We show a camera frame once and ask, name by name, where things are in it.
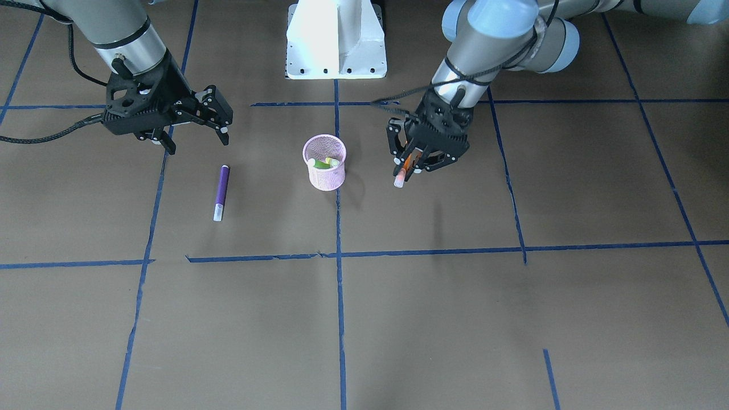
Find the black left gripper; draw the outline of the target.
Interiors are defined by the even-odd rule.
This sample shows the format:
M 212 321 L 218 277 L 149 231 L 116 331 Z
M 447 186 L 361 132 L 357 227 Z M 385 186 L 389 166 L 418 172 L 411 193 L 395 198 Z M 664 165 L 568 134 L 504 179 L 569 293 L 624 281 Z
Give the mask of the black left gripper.
M 406 160 L 412 151 L 419 151 L 412 164 L 414 173 L 435 171 L 458 161 L 470 148 L 467 130 L 472 123 L 472 108 L 461 108 L 465 91 L 458 90 L 450 101 L 443 100 L 434 90 L 424 94 L 416 109 L 416 119 L 411 121 L 411 144 L 401 139 L 404 120 L 391 118 L 386 125 L 388 147 L 394 158 Z M 393 175 L 398 173 L 395 166 Z

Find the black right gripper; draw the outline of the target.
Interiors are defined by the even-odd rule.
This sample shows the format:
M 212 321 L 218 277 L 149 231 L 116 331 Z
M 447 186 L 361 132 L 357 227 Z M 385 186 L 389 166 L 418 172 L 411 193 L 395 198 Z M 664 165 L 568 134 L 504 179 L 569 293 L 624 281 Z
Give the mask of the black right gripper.
M 111 73 L 102 117 L 111 133 L 136 133 L 138 140 L 151 140 L 174 155 L 177 146 L 164 127 L 177 124 L 177 112 L 187 110 L 193 124 L 213 128 L 222 145 L 229 145 L 234 110 L 215 85 L 193 91 L 169 50 L 144 73 L 133 75 L 128 59 L 115 58 L 112 68 L 121 72 Z

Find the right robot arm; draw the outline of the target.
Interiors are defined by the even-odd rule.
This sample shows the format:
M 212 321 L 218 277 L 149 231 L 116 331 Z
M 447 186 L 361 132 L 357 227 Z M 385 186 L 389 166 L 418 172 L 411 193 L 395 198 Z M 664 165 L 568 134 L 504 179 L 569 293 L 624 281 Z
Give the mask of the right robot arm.
M 138 1 L 44 1 L 70 20 L 109 66 L 101 123 L 115 135 L 159 142 L 169 155 L 175 143 L 165 128 L 198 124 L 228 145 L 234 112 L 215 85 L 196 92 Z

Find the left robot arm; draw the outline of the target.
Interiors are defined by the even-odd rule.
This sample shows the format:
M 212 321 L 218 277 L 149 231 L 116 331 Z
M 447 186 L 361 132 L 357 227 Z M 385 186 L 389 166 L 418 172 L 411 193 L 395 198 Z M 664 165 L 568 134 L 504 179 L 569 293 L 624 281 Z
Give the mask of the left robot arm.
M 441 28 L 450 47 L 419 106 L 393 113 L 386 128 L 394 184 L 456 163 L 469 149 L 474 107 L 502 71 L 560 72 L 578 54 L 571 18 L 606 11 L 712 25 L 727 19 L 726 1 L 453 1 Z

